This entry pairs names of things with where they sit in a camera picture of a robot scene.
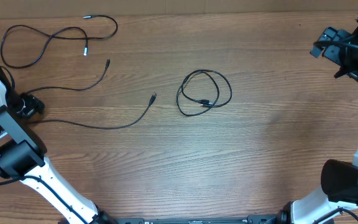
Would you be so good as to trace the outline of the black cable long thin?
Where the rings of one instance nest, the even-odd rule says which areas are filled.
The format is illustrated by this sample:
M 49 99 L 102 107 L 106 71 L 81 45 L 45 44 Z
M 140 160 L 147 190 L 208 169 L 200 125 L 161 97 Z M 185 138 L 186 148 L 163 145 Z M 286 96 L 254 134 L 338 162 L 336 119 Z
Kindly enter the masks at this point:
M 68 91 L 86 91 L 86 90 L 89 90 L 89 89 L 95 87 L 99 82 L 102 81 L 102 79 L 104 78 L 104 76 L 105 76 L 105 74 L 106 74 L 106 72 L 107 72 L 107 70 L 108 70 L 108 68 L 110 66 L 110 63 L 111 63 L 110 59 L 107 59 L 102 75 L 100 76 L 100 78 L 95 83 L 93 83 L 90 86 L 87 86 L 87 87 L 84 87 L 84 88 L 68 88 L 68 87 L 62 87 L 62 86 L 43 86 L 43 87 L 39 87 L 39 88 L 35 88 L 35 89 L 27 91 L 26 95 L 29 95 L 31 93 L 34 93 L 36 91 L 41 91 L 41 90 L 68 90 Z M 153 103 L 155 102 L 156 98 L 157 98 L 157 93 L 154 92 L 152 94 L 152 96 L 150 97 L 149 103 L 148 103 L 146 109 L 144 110 L 144 112 L 135 121 L 133 121 L 133 122 L 131 122 L 129 124 L 125 124 L 123 126 L 115 126 L 115 127 L 92 126 L 92 125 L 81 124 L 81 123 L 76 123 L 76 122 L 62 120 L 62 119 L 37 120 L 37 121 L 29 122 L 29 124 L 65 123 L 65 124 L 71 124 L 71 125 L 75 125 L 75 126 L 80 126 L 82 128 L 100 129 L 100 130 L 108 130 L 108 131 L 115 130 L 115 129 L 128 128 L 128 127 L 138 123 L 145 116 L 146 112 L 148 112 L 149 108 L 153 105 Z

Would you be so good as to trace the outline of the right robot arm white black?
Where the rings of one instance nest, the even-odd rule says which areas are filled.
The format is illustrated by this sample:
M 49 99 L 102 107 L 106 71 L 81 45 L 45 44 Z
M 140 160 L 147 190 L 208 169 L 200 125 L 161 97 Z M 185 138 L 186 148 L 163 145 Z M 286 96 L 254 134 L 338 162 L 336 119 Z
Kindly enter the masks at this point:
M 335 78 L 347 76 L 358 83 L 358 26 L 352 32 L 327 27 L 314 42 L 310 54 L 337 64 Z M 355 209 L 358 209 L 358 148 L 350 162 L 327 160 L 318 187 L 304 198 L 288 202 L 265 222 L 333 223 L 335 216 L 347 213 L 358 223 Z

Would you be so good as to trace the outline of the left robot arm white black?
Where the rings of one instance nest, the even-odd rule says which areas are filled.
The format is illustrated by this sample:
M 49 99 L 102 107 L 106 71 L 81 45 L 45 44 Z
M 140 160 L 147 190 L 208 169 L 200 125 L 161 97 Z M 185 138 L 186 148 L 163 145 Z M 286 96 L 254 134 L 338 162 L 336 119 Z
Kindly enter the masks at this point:
M 0 66 L 0 184 L 19 181 L 29 186 L 55 207 L 66 223 L 115 223 L 58 173 L 45 155 L 45 144 L 25 125 L 44 107 L 33 95 L 18 94 L 11 73 Z

